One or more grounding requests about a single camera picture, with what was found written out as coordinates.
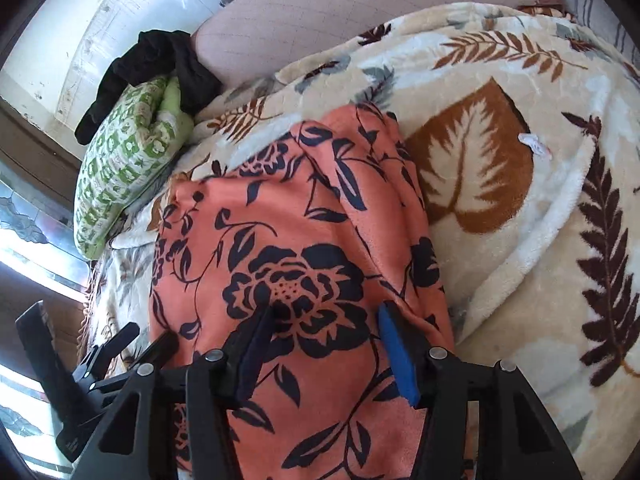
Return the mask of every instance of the beige leaf-patterned blanket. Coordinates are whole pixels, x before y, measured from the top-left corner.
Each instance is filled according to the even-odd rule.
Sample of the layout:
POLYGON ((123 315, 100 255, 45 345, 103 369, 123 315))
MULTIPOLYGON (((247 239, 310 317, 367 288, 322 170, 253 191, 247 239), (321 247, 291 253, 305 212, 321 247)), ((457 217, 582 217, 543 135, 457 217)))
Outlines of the beige leaf-patterned blanket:
POLYGON ((197 143, 112 246, 154 241, 173 182, 245 161, 268 173, 280 162, 263 148, 292 124, 373 102, 418 165, 458 354, 515 361, 584 477, 612 479, 640 438, 635 69, 568 20, 468 3, 396 18, 275 79, 269 96, 229 91, 203 110, 197 143))

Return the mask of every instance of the cream leaf print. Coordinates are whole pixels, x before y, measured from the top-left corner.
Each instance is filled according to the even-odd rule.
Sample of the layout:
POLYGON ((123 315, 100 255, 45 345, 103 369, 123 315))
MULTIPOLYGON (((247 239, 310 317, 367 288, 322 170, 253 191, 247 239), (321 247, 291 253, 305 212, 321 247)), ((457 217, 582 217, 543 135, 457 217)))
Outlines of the cream leaf print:
POLYGON ((528 131, 491 78, 415 132, 407 148, 420 169, 430 221, 453 213, 465 231, 485 233, 513 217, 533 177, 531 153, 518 141, 528 131))

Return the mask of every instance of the bed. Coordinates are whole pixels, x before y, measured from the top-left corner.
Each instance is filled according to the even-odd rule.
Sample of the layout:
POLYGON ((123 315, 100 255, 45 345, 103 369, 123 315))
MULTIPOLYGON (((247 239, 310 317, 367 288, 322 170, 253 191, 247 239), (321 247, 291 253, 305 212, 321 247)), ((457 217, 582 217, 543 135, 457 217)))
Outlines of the bed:
MULTIPOLYGON (((401 17, 366 23, 323 52, 311 40, 290 48, 292 59, 267 63, 273 75, 246 84, 257 68, 229 73, 229 90, 196 117, 184 154, 127 211, 98 261, 79 352, 138 323, 142 336, 112 364, 118 373, 153 337, 155 242, 185 183, 247 160, 257 171, 272 162, 265 147, 293 124, 373 103, 398 118, 417 165, 458 354, 513 360, 584 478, 614 478, 640 439, 640 234, 630 220, 640 76, 560 10, 503 3, 407 4, 401 17), (464 131, 477 136, 469 160, 481 161, 467 173, 458 165, 464 131)), ((225 23, 196 35, 199 54, 206 30, 225 23)), ((212 69, 228 61, 211 59, 212 69)))

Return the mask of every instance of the white scrap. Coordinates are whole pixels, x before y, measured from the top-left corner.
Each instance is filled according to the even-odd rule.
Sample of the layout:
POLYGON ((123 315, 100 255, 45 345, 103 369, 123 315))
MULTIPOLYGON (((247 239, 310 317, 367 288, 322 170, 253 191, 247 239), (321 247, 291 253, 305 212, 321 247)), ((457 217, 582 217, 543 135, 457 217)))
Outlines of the white scrap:
POLYGON ((529 146, 531 151, 536 155, 539 155, 546 160, 551 160, 553 156, 551 155, 551 150, 546 147, 540 140, 536 134, 518 134, 518 140, 529 146))

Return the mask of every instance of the pink mattress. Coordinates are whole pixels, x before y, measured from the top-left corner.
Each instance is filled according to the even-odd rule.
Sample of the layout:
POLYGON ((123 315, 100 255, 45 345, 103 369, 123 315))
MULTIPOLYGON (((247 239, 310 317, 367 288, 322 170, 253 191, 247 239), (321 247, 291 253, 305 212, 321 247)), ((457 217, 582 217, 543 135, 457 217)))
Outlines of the pink mattress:
POLYGON ((560 0, 234 0, 194 42, 200 61, 229 87, 267 75, 386 22, 431 6, 473 1, 510 7, 560 0))

